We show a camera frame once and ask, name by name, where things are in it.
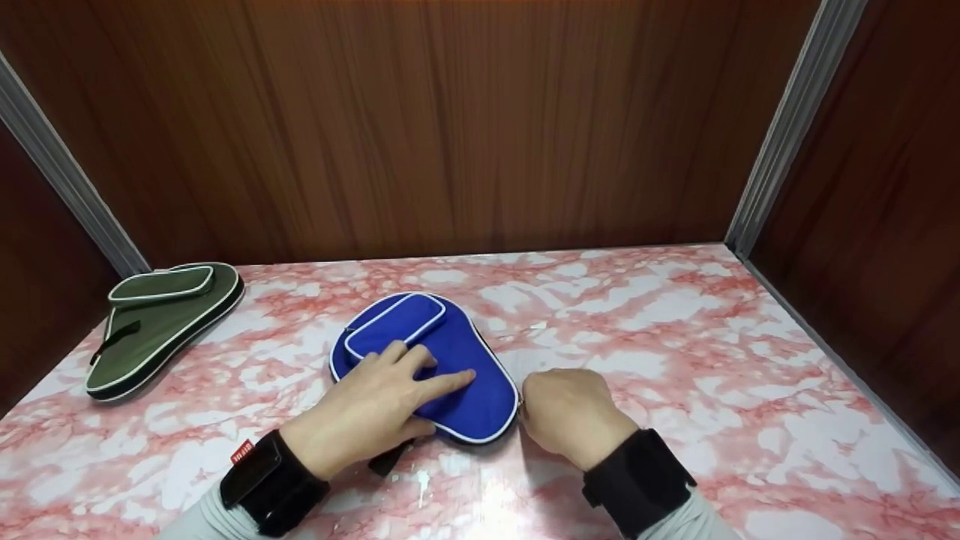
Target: wooden side panel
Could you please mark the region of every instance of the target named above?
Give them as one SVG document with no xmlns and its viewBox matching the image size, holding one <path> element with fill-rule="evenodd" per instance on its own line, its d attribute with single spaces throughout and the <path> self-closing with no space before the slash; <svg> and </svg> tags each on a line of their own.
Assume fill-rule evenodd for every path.
<svg viewBox="0 0 960 540">
<path fill-rule="evenodd" d="M 0 3 L 154 265 L 719 240 L 816 0 Z"/>
<path fill-rule="evenodd" d="M 752 259 L 960 472 L 960 4 L 872 0 Z"/>
<path fill-rule="evenodd" d="M 0 415 L 107 314 L 117 276 L 0 125 Z"/>
</svg>

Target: pink marble surface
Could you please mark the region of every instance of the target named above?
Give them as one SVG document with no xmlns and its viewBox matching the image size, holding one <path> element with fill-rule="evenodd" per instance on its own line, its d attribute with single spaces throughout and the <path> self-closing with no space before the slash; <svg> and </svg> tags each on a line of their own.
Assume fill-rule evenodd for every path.
<svg viewBox="0 0 960 540">
<path fill-rule="evenodd" d="M 473 317 L 520 382 L 601 372 L 748 539 L 960 538 L 960 494 L 723 246 L 290 264 L 241 270 L 240 307 L 148 393 L 83 391 L 99 329 L 0 422 L 0 536 L 142 538 L 230 454 L 314 404 L 327 354 L 374 300 L 422 289 Z M 514 431 L 362 468 L 294 538 L 614 538 L 580 477 Z"/>
</svg>

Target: white piping trim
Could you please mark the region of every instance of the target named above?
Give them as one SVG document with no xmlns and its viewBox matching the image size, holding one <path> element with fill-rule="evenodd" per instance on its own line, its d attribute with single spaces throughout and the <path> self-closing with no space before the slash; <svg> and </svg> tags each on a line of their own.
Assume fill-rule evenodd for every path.
<svg viewBox="0 0 960 540">
<path fill-rule="evenodd" d="M 357 318 L 359 318 L 360 315 L 362 315 L 362 314 L 364 313 L 364 311 L 366 311 L 367 309 L 370 309 L 371 307 L 375 306 L 376 304 L 379 304 L 380 302 L 383 302 L 384 300 L 387 300 L 388 298 L 394 298 L 395 296 L 399 296 L 399 295 L 402 295 L 402 294 L 413 294 L 413 293 L 426 294 L 427 296 L 432 296 L 432 297 L 440 298 L 440 299 L 442 299 L 442 300 L 446 300 L 446 301 L 450 302 L 451 304 L 453 304 L 454 306 L 456 306 L 456 307 L 457 307 L 458 309 L 460 309 L 461 311 L 464 310 L 464 309 L 463 309 L 462 307 L 460 307 L 460 305 L 457 304 L 456 302 L 453 302 L 453 301 L 450 300 L 449 298 L 446 298 L 446 297 L 441 296 L 441 295 L 439 295 L 439 294 L 424 293 L 424 292 L 422 292 L 422 291 L 398 292 L 398 293 L 396 293 L 396 294 L 391 294 L 390 296 L 386 296 L 386 297 L 384 297 L 384 298 L 381 298 L 380 300 L 377 300 L 377 301 L 374 302 L 373 304 L 370 304 L 369 306 L 365 307 L 362 311 L 360 311 L 360 313 L 358 313 L 356 316 L 354 316 L 352 319 L 350 319 L 350 321 L 347 323 L 347 328 L 350 328 L 350 325 L 353 324 L 353 321 L 357 320 Z M 460 432 L 458 432 L 458 431 L 456 431 L 456 430 L 453 430 L 453 429 L 451 429 L 451 428 L 448 428 L 447 426 L 444 426 L 443 424 L 439 424 L 439 423 L 434 422 L 434 421 L 432 421 L 432 420 L 430 421 L 430 423 L 433 424 L 434 426 L 436 426 L 438 430 L 446 431 L 447 433 L 449 433 L 449 434 L 451 434 L 451 435 L 453 435 L 453 436 L 455 436 L 455 437 L 457 437 L 457 438 L 459 438 L 459 439 L 461 439 L 461 440 L 467 441 L 467 442 L 469 442 L 469 443 L 471 443 L 471 444 L 487 444 L 487 443 L 489 443 L 489 442 L 492 442 L 492 441 L 495 440 L 496 438 L 498 438 L 500 435 L 502 435 L 503 432 L 506 431 L 507 428 L 510 427 L 510 425 L 511 425 L 512 422 L 514 421 L 514 418 L 516 418 L 516 411 L 517 411 L 517 410 L 519 409 L 519 407 L 520 407 L 520 393 L 516 390 L 516 384 L 514 384 L 514 380 L 510 377 L 510 374 L 507 373 L 507 370 L 503 369 L 503 364 L 500 363 L 500 360 L 496 357 L 496 355 L 493 353 L 493 351 L 490 350 L 490 347 L 487 345 L 487 342 L 484 341 L 483 337 L 480 337 L 480 333 L 477 332 L 477 328 L 476 328 L 476 326 L 473 324 L 473 321 L 470 321 L 470 318 L 469 318 L 469 317 L 467 317 L 467 320 L 470 322 L 470 329 L 473 330 L 473 334 L 476 336 L 477 340 L 479 340 L 479 341 L 480 341 L 480 344 L 483 345 L 484 349 L 487 350 L 487 353 L 490 355 L 490 358 L 493 358 L 493 363 L 496 364 L 496 367 L 500 368 L 500 371 L 503 373 L 503 377 L 506 378 L 507 381 L 510 383 L 510 387 L 514 389 L 514 412 L 512 412 L 512 413 L 510 414 L 510 420 L 509 420 L 508 422 L 505 422 L 504 425 L 501 426 L 500 429 L 497 430 L 496 433 L 494 433 L 493 435 L 491 435 L 491 436 L 489 436 L 489 437 L 483 438 L 483 439 L 474 439 L 473 437 L 467 437 L 467 436 L 463 435 L 462 433 L 460 433 Z M 336 368 L 334 367 L 334 362 L 333 362 L 333 352 L 336 350 L 336 348 L 337 348 L 337 347 L 336 347 L 336 341 L 334 341 L 334 346 L 330 348 L 330 360 L 329 360 L 330 373 L 333 375 L 333 378 L 334 378 L 337 382 L 340 382 L 340 379 L 341 379 L 340 374 L 337 373 L 337 370 L 336 370 Z"/>
<path fill-rule="evenodd" d="M 349 353 L 350 353 L 351 355 L 353 355 L 353 357 L 356 358 L 358 361 L 359 361 L 359 360 L 362 360 L 364 356 L 361 355 L 361 354 L 359 354 L 359 353 L 357 353 L 357 352 L 353 349 L 353 347 L 350 346 L 350 340 L 351 340 L 353 337 L 355 337 L 358 333 L 360 333 L 361 331 L 363 331 L 363 329 L 365 329 L 365 328 L 368 327 L 369 325 L 371 325 L 371 324 L 375 323 L 377 320 L 379 320 L 380 317 L 382 317 L 382 316 L 386 315 L 387 313 L 393 311 L 393 309 L 394 309 L 395 307 L 399 306 L 400 304 L 403 304 L 404 302 L 406 302 L 407 300 L 410 300 L 411 298 L 413 298 L 413 297 L 415 297 L 415 296 L 421 296 L 421 297 L 423 297 L 423 298 L 426 298 L 426 299 L 429 300 L 430 302 L 433 302 L 433 303 L 436 304 L 437 306 L 440 306 L 440 313 L 437 313 L 437 315 L 436 315 L 435 317 L 433 317 L 432 319 L 429 319 L 427 322 L 423 323 L 423 326 L 421 326 L 420 328 L 416 329 L 413 333 L 411 333 L 411 334 L 408 335 L 407 337 L 403 338 L 403 342 L 406 343 L 407 345 L 410 345 L 410 342 L 411 342 L 411 341 L 413 341 L 413 340 L 416 339 L 418 336 L 420 336 L 420 334 L 422 334 L 426 329 L 430 328 L 430 326 L 432 326 L 434 323 L 436 323 L 437 320 L 440 319 L 441 317 L 443 317 L 444 314 L 446 313 L 446 306 L 444 306 L 444 303 L 438 301 L 436 298 L 433 298 L 433 297 L 430 296 L 429 294 L 423 294 L 423 293 L 421 293 L 421 292 L 412 292 L 412 293 L 404 296 L 403 298 L 401 298 L 400 300 L 398 300 L 398 301 L 397 301 L 395 304 L 393 304 L 392 306 L 387 307 L 386 309 L 384 309 L 382 313 L 380 313 L 379 315 L 373 317 L 373 319 L 371 319 L 370 321 L 367 321 L 367 323 L 366 323 L 364 326 L 356 329 L 355 331 L 353 331 L 353 333 L 351 333 L 350 335 L 348 335 L 348 336 L 347 336 L 347 339 L 344 340 L 344 348 L 346 348 L 347 351 L 349 351 Z"/>
<path fill-rule="evenodd" d="M 191 272 L 193 270 L 206 270 L 206 277 L 204 278 L 203 282 L 201 282 L 199 285 L 191 289 L 179 290 L 176 292 L 162 292 L 159 294 L 146 294 L 143 296 L 128 296 L 128 297 L 122 297 L 122 298 L 116 297 L 117 289 L 119 289 L 124 284 L 131 282 L 133 280 L 152 278 L 154 276 L 166 276 L 170 274 L 184 274 L 186 272 Z M 140 300 L 162 300 L 164 298 L 175 298 L 178 296 L 186 296 L 189 294 L 193 294 L 195 292 L 200 292 L 201 290 L 204 289 L 204 287 L 206 287 L 210 283 L 210 280 L 212 279 L 213 279 L 212 266 L 194 266 L 191 268 L 178 268 L 177 270 L 157 270 L 156 272 L 151 272 L 148 274 L 137 274 L 136 276 L 130 276 L 129 278 L 126 278 L 125 280 L 121 281 L 110 290 L 110 292 L 107 294 L 107 300 L 111 302 L 126 303 L 126 302 L 137 302 Z"/>
<path fill-rule="evenodd" d="M 213 265 L 221 265 L 221 266 L 229 267 L 231 270 L 233 270 L 233 284 L 230 285 L 230 290 L 233 290 L 233 287 L 235 287 L 235 286 L 237 285 L 237 283 L 239 282 L 239 280 L 240 280 L 240 274 L 237 273 L 236 268 L 233 268 L 233 267 L 230 266 L 229 264 L 224 264 L 224 263 L 222 263 L 222 262 L 203 262 L 203 263 L 200 263 L 200 265 L 209 265 L 210 267 L 212 267 Z M 186 265 L 185 265 L 185 264 L 181 264 L 181 265 L 178 265 L 178 266 L 174 266 L 174 267 L 171 268 L 170 270 L 175 270 L 175 269 L 178 269 L 178 268 L 182 268 L 183 266 L 186 266 Z M 230 306 L 230 309 L 233 309 L 233 308 L 237 305 L 237 303 L 240 302 L 240 299 L 243 298 L 243 292 L 241 292 L 240 296 L 237 297 L 236 302 L 234 302 L 233 305 Z M 102 386 L 97 386 L 96 388 L 91 388 L 91 387 L 90 387 L 90 376 L 93 375 L 93 369 L 91 368 L 90 371 L 86 374 L 86 380 L 84 381 L 84 387 L 86 388 L 86 391 L 87 391 L 87 392 L 97 392 L 97 391 L 104 390 L 104 389 L 110 388 L 110 387 L 112 387 L 112 386 L 115 386 L 116 384 L 119 384 L 120 382 L 123 382 L 123 381 L 129 379 L 130 377 L 133 376 L 133 374 L 137 373 L 137 372 L 140 370 L 140 368 L 142 368 L 147 362 L 149 362 L 151 359 L 153 359 L 153 357 L 156 355 L 156 353 L 157 353 L 160 349 L 166 347 L 166 346 L 169 345 L 173 340 L 175 340 L 175 339 L 177 339 L 178 337 L 180 337 L 188 328 L 190 328 L 190 325 L 192 325 L 193 323 L 196 323 L 196 322 L 199 321 L 200 319 L 206 317 L 206 315 L 207 315 L 210 311 L 212 311 L 214 308 L 216 308 L 216 307 L 218 307 L 218 306 L 219 306 L 219 304 L 214 304 L 213 306 L 211 306 L 210 308 L 208 308 L 206 311 L 204 311 L 203 313 L 201 313 L 197 318 L 195 318 L 195 319 L 193 320 L 193 322 L 191 322 L 189 325 L 185 325 L 185 326 L 183 327 L 183 330 L 179 331 L 178 333 L 175 333 L 175 334 L 172 335 L 169 339 L 167 339 L 166 341 L 164 341 L 162 345 L 160 345 L 159 347 L 155 348 L 154 351 L 153 351 L 152 353 L 150 353 L 150 355 L 147 356 L 142 362 L 140 362 L 139 365 L 137 365 L 135 369 L 130 370 L 130 372 L 129 372 L 127 375 L 121 377 L 121 378 L 118 379 L 118 380 L 114 380 L 114 381 L 111 382 L 110 384 L 104 384 L 104 385 L 102 385 Z M 116 313 L 116 308 L 110 310 L 110 317 L 107 318 L 107 328 L 104 330 L 104 339 L 107 339 L 107 338 L 110 336 L 110 331 L 112 330 L 112 326 L 113 326 L 113 314 L 114 314 L 114 313 Z M 214 319 L 214 320 L 211 321 L 209 324 L 207 324 L 207 325 L 203 326 L 202 328 L 200 328 L 199 330 L 193 332 L 188 339 L 193 338 L 194 336 L 196 336 L 197 334 L 199 334 L 201 331 L 205 330 L 207 327 L 209 327 L 209 326 L 212 325 L 214 322 L 217 322 L 217 321 L 219 321 L 219 320 L 220 320 L 219 318 L 218 318 L 218 319 Z M 124 392 L 123 394 L 121 394 L 121 395 L 119 395 L 119 396 L 116 396 L 116 397 L 114 397 L 114 398 L 109 398 L 109 399 L 105 399 L 105 400 L 97 399 L 97 401 L 98 401 L 98 402 L 111 402 L 111 401 L 113 401 L 113 400 L 119 400 L 120 398 L 126 396 L 127 394 L 133 392 L 133 390 L 135 390 L 136 388 L 138 388 L 138 387 L 140 387 L 141 385 L 143 385 L 143 383 L 146 382 L 147 380 L 150 380 L 150 377 L 152 377 L 152 376 L 154 375 L 154 373 L 156 373 L 156 372 L 157 372 L 161 367 L 163 367 L 164 365 L 166 365 L 166 362 L 160 363 L 160 365 L 157 366 L 157 368 L 154 370 L 153 373 L 150 374 L 149 377 L 145 378 L 145 379 L 143 380 L 143 382 L 141 382 L 140 384 L 138 384 L 138 385 L 135 386 L 134 388 L 131 388 L 129 391 Z"/>
</svg>

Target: black strap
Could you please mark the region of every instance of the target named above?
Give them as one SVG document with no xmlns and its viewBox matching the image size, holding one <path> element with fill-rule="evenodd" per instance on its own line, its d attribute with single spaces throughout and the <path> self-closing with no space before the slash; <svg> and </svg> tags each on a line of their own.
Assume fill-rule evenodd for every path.
<svg viewBox="0 0 960 540">
<path fill-rule="evenodd" d="M 303 521 L 330 491 L 287 447 L 278 430 L 267 433 L 220 480 L 224 508 L 243 506 L 263 536 L 279 538 Z"/>
<path fill-rule="evenodd" d="M 584 474 L 583 494 L 603 505 L 625 538 L 636 538 L 690 498 L 697 485 L 654 430 L 638 430 Z"/>
<path fill-rule="evenodd" d="M 104 351 L 117 344 L 117 341 L 120 341 L 128 335 L 137 333 L 140 331 L 140 321 L 133 321 L 123 328 L 117 329 L 112 333 L 103 343 L 100 344 L 100 347 L 97 349 L 97 352 L 90 357 L 90 365 L 92 366 L 94 362 L 97 361 L 97 358 L 104 353 Z"/>
<path fill-rule="evenodd" d="M 413 443 L 414 440 L 410 439 L 405 441 L 400 446 L 378 455 L 370 460 L 370 463 L 367 464 L 367 467 L 369 467 L 371 471 L 377 473 L 381 478 L 386 478 L 387 475 L 394 470 L 396 463 L 400 461 L 400 457 L 403 455 L 403 453 L 410 448 L 410 445 Z"/>
</svg>

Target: table tennis paddle case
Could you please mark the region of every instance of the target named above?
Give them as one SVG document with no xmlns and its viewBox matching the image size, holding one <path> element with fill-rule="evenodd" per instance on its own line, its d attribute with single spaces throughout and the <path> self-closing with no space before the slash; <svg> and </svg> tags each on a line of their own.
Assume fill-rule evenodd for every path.
<svg viewBox="0 0 960 540">
<path fill-rule="evenodd" d="M 98 402 L 130 395 L 230 313 L 243 291 L 236 269 L 222 262 L 183 264 L 121 281 L 108 294 L 110 314 L 90 359 L 86 393 Z"/>
<path fill-rule="evenodd" d="M 361 311 L 330 352 L 334 381 L 346 376 L 367 354 L 379 354 L 398 339 L 408 348 L 424 345 L 437 360 L 436 367 L 420 369 L 416 380 L 466 369 L 476 372 L 466 388 L 415 411 L 434 423 L 439 436 L 460 444 L 485 445 L 507 431 L 519 408 L 516 386 L 464 310 L 440 295 L 393 294 Z M 380 461 L 375 458 L 371 468 L 385 475 L 393 468 L 390 461 L 390 456 Z"/>
</svg>

